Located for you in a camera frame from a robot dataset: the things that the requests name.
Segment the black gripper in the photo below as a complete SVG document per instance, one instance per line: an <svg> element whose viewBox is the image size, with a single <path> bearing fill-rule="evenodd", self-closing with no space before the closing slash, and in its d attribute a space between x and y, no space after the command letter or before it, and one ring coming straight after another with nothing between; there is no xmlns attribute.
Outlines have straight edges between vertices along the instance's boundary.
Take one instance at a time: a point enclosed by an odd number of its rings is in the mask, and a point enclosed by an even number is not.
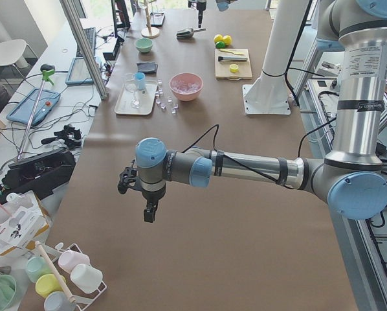
<svg viewBox="0 0 387 311"><path fill-rule="evenodd" d="M147 201L146 208L144 209L145 222L155 221L155 215L157 207L159 206L159 200L164 197L165 193L165 187L162 187L161 189L156 191L148 191L146 189L142 189L142 195Z"/></svg>
<svg viewBox="0 0 387 311"><path fill-rule="evenodd" d="M198 27L202 27L203 23L203 10L206 10L206 0L197 0L196 9L198 10Z"/></svg>

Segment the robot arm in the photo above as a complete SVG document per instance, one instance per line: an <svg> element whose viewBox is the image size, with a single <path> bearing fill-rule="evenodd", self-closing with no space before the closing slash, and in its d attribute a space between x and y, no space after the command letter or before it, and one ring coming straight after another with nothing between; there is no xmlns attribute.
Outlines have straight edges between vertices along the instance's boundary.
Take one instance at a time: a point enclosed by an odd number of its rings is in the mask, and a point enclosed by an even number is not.
<svg viewBox="0 0 387 311"><path fill-rule="evenodd" d="M197 0L194 1L194 3L198 11L198 27L201 28L203 22L203 15L207 6L207 0ZM233 1L231 0L216 0L216 5L220 12L226 11L231 3L233 3Z"/></svg>
<svg viewBox="0 0 387 311"><path fill-rule="evenodd" d="M144 219L155 220L169 181L206 187L211 176L271 181L304 190L352 220L387 206L387 179L375 149L384 111L387 1L324 1L317 36L344 48L335 136L323 159L259 157L220 150L169 150L157 138L135 148L135 185L146 199Z"/></svg>

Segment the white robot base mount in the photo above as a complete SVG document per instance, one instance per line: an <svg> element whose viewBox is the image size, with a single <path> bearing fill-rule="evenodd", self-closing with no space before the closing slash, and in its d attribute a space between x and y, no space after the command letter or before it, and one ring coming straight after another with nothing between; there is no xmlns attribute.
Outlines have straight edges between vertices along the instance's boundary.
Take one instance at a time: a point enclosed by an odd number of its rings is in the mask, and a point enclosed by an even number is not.
<svg viewBox="0 0 387 311"><path fill-rule="evenodd" d="M289 87L285 81L312 2L280 1L271 29L260 77L243 85L247 115L290 115Z"/></svg>

